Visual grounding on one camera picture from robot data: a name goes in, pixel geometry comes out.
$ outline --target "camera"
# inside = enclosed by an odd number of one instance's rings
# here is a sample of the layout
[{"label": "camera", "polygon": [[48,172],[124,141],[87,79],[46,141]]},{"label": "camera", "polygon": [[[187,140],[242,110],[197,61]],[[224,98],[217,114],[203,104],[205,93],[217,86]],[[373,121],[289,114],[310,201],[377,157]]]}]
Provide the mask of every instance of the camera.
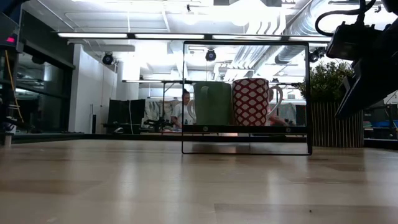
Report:
[{"label": "camera", "polygon": [[104,65],[112,65],[114,58],[112,56],[112,52],[106,52],[105,56],[102,58],[102,62]]},{"label": "camera", "polygon": [[216,60],[216,52],[214,51],[214,49],[208,49],[207,53],[206,53],[206,61],[208,62],[212,62],[214,60]]}]

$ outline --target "red patterned mug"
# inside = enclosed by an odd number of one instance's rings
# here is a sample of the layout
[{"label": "red patterned mug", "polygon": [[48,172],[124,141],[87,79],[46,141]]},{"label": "red patterned mug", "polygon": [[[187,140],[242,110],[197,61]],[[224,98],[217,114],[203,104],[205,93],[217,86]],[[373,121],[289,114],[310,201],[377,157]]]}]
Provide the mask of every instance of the red patterned mug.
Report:
[{"label": "red patterned mug", "polygon": [[[269,117],[282,103],[283,91],[279,86],[269,88],[269,82],[263,78],[244,78],[232,84],[234,118],[237,125],[265,126]],[[279,101],[268,112],[269,93],[276,89]]]}]

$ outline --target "person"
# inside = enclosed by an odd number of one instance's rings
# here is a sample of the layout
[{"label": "person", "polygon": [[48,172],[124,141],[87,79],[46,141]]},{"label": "person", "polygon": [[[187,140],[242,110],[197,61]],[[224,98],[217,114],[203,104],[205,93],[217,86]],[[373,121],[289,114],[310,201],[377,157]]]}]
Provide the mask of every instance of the person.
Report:
[{"label": "person", "polygon": [[[182,94],[182,103],[175,106],[171,115],[172,122],[177,129],[182,129],[182,124],[193,125],[193,118],[188,113],[187,105],[190,101],[191,95],[184,89]],[[182,111],[184,112],[184,122],[182,123]]]},{"label": "person", "polygon": [[[269,90],[268,92],[269,94],[269,102],[271,102],[274,99],[274,91],[273,90]],[[276,116],[276,112],[274,112],[271,117],[269,118],[269,125],[271,126],[288,126],[288,124],[283,120],[280,119]]]}]

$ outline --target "green leaves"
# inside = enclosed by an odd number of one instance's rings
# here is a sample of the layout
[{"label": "green leaves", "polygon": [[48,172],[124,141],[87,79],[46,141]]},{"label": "green leaves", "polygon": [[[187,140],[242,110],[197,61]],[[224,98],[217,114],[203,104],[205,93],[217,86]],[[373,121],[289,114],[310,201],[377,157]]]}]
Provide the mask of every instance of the green leaves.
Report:
[{"label": "green leaves", "polygon": [[[347,62],[327,64],[320,63],[310,69],[311,99],[312,101],[333,102],[340,101],[344,93],[340,92],[340,85],[345,76],[352,77],[354,70]],[[301,95],[306,97],[305,82],[298,86]]]}]

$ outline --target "mug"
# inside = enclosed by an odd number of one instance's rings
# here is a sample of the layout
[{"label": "mug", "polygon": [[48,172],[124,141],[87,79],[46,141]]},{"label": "mug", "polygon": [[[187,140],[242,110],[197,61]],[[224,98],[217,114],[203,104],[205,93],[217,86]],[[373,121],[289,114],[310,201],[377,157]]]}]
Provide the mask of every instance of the mug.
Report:
[{"label": "mug", "polygon": [[187,110],[198,125],[231,124],[232,88],[230,84],[198,82],[194,84],[193,90],[195,99],[188,103]]},{"label": "mug", "polygon": [[[272,111],[268,112],[269,92],[276,89],[279,100]],[[265,126],[267,120],[282,103],[283,91],[279,86],[269,88],[269,82],[263,78],[244,78],[233,82],[233,108],[237,125]]]}]

